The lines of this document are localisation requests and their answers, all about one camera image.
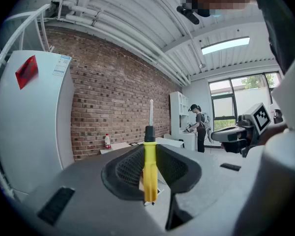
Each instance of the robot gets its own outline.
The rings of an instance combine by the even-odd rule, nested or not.
[[[213,132],[212,140],[223,143],[226,152],[240,153],[246,157],[250,148],[258,144],[260,135],[271,123],[263,103],[251,107],[245,114],[238,116],[233,127]]]

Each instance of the screwdriver shaft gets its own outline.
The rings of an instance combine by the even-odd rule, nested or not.
[[[149,101],[149,125],[153,126],[153,100]]]

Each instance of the tree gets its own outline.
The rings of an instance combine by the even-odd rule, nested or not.
[[[269,87],[272,87],[274,85],[273,75],[266,74],[265,76],[269,83]],[[266,87],[266,81],[262,74],[247,77],[247,79],[242,79],[241,82],[245,85],[245,89],[259,89]]]

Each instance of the black slot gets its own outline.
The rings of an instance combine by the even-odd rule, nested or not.
[[[223,163],[221,165],[222,168],[225,168],[225,169],[229,169],[229,170],[232,170],[232,171],[239,171],[241,166],[238,166],[238,165],[234,165],[234,164],[229,164],[229,163]]]
[[[38,217],[53,226],[70,201],[74,192],[75,191],[70,188],[60,188],[37,214]]]

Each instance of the yellow screwdriver handle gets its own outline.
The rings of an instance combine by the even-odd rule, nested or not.
[[[156,144],[157,142],[144,142],[144,169],[143,186],[144,200],[154,202],[157,199],[157,166],[156,166]]]

